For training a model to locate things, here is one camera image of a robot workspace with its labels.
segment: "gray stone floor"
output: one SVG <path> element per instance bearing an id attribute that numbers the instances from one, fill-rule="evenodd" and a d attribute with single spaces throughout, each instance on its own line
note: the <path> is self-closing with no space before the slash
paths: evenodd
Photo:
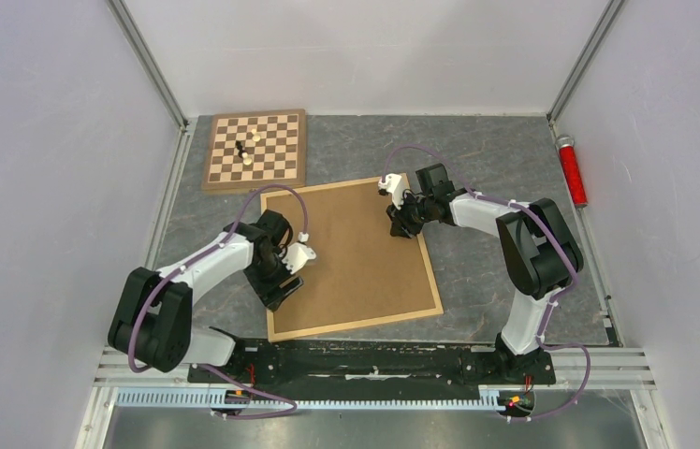
<path id="1" fill-rule="evenodd" d="M 210 117 L 199 118 L 158 266 L 176 262 L 214 239 L 234 220 L 245 197 L 201 192 L 210 125 Z M 405 143 L 435 148 L 454 161 L 480 191 L 521 201 L 552 198 L 565 219 L 574 223 L 551 135 L 546 120 L 539 117 L 310 116 L 307 184 L 379 176 L 388 153 Z M 406 150 L 395 156 L 390 171 L 405 171 L 410 183 L 418 185 L 414 172 L 433 163 L 422 152 Z M 256 200 L 244 221 L 255 221 L 259 208 Z M 317 338 L 492 342 L 507 320 L 515 292 L 498 239 L 438 224 L 425 226 L 424 236 L 444 303 L 443 315 Z M 241 337 L 267 337 L 265 309 L 242 273 L 235 273 L 202 298 L 195 307 L 194 321 Z M 547 341 L 606 343 L 588 271 L 582 272 L 578 288 L 555 311 Z"/>

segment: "chessboard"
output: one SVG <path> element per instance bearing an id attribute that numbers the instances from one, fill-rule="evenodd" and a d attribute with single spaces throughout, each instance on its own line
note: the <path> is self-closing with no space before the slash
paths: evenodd
<path id="1" fill-rule="evenodd" d="M 306 183 L 303 109 L 216 115 L 209 142 L 201 183 L 205 192 L 250 192 L 270 183 L 291 187 Z M 243 163 L 238 142 L 250 164 Z"/>

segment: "cork board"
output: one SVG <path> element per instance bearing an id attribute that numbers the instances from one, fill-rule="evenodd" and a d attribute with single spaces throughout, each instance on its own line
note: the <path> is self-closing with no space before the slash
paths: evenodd
<path id="1" fill-rule="evenodd" d="M 309 209 L 317 259 L 299 272 L 304 285 L 276 312 L 270 341 L 411 320 L 444 312 L 424 239 L 389 236 L 389 196 L 378 178 L 296 189 Z M 286 191 L 262 194 L 262 210 L 282 213 L 297 233 L 299 202 Z"/>

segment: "enclosure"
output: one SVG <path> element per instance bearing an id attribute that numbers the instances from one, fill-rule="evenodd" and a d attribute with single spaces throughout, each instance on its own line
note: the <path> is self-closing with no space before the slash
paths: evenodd
<path id="1" fill-rule="evenodd" d="M 306 185 L 380 177 L 391 150 L 420 144 L 479 192 L 557 202 L 585 265 L 546 343 L 589 349 L 577 405 L 509 423 L 443 397 L 304 399 L 235 423 L 192 403 L 226 384 L 201 388 L 188 364 L 136 374 L 106 346 L 127 274 L 202 248 L 243 204 L 202 191 L 211 116 L 292 108 L 307 114 Z M 390 169 L 414 184 L 433 163 L 401 152 Z M 257 199 L 245 220 L 259 214 Z M 442 314 L 317 338 L 488 348 L 513 302 L 499 241 L 423 237 Z M 194 326 L 265 347 L 265 306 L 237 274 Z M 553 354 L 537 412 L 582 384 L 583 354 Z M 0 446 L 516 444 L 700 447 L 700 2 L 0 2 Z"/>

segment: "white wall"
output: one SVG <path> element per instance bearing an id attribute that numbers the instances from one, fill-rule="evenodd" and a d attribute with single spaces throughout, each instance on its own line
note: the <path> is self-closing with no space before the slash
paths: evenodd
<path id="1" fill-rule="evenodd" d="M 101 1 L 0 1 L 0 447 L 71 447 L 175 127 Z"/>
<path id="2" fill-rule="evenodd" d="M 127 0 L 185 114 L 546 113 L 606 0 Z"/>
<path id="3" fill-rule="evenodd" d="M 628 2 L 561 116 L 620 322 L 700 448 L 700 2 Z"/>

